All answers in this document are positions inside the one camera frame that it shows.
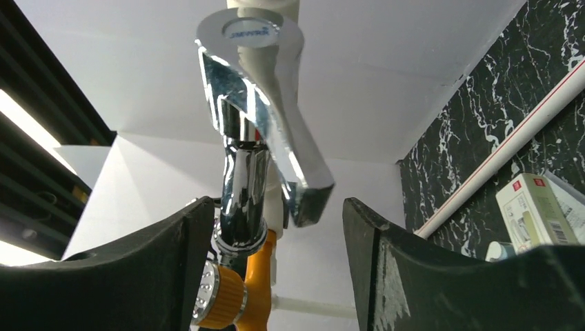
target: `paper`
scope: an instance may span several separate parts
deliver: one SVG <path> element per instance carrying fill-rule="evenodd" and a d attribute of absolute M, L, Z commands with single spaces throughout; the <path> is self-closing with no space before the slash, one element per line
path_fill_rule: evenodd
<path fill-rule="evenodd" d="M 553 194 L 559 201 L 561 211 L 572 227 L 580 244 L 585 244 L 585 194 L 577 191 L 573 186 L 546 171 L 544 176 L 551 184 Z"/>

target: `chrome faucet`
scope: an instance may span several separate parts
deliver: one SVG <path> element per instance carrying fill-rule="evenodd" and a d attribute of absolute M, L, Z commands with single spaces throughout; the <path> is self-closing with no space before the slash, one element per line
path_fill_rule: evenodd
<path fill-rule="evenodd" d="M 252 254 L 266 238 L 262 219 L 269 159 L 297 227 L 315 224 L 335 185 L 297 105 L 304 38 L 269 10 L 233 8 L 197 28 L 212 124 L 226 151 L 218 248 Z"/>

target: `cardboard box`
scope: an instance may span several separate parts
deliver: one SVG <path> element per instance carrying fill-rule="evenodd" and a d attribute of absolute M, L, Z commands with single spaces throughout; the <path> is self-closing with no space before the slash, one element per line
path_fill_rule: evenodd
<path fill-rule="evenodd" d="M 548 179 L 521 174 L 496 194 L 516 253 L 538 245 L 577 245 Z"/>

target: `light strip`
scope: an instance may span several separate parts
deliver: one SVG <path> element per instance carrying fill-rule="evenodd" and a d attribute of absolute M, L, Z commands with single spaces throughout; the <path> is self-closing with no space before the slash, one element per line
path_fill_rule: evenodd
<path fill-rule="evenodd" d="M 0 241 L 0 264 L 13 267 L 16 265 L 28 265 L 46 261 L 51 261 L 51 259 Z"/>
<path fill-rule="evenodd" d="M 65 168 L 77 174 L 71 165 L 61 155 L 55 152 L 54 149 L 61 147 L 61 144 L 3 90 L 0 90 L 0 112 L 6 115 L 7 118 L 28 134 L 32 140 L 36 141 L 57 161 L 64 165 Z"/>

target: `black marble surface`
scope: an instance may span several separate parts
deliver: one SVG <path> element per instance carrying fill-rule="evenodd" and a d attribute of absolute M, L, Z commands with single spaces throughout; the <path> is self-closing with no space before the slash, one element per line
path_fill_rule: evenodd
<path fill-rule="evenodd" d="M 401 163 L 408 230 L 418 229 L 583 59 L 583 1 L 530 0 Z M 510 160 L 430 240 L 483 259 L 509 241 L 496 192 L 521 172 L 549 170 L 585 192 L 585 94 Z"/>

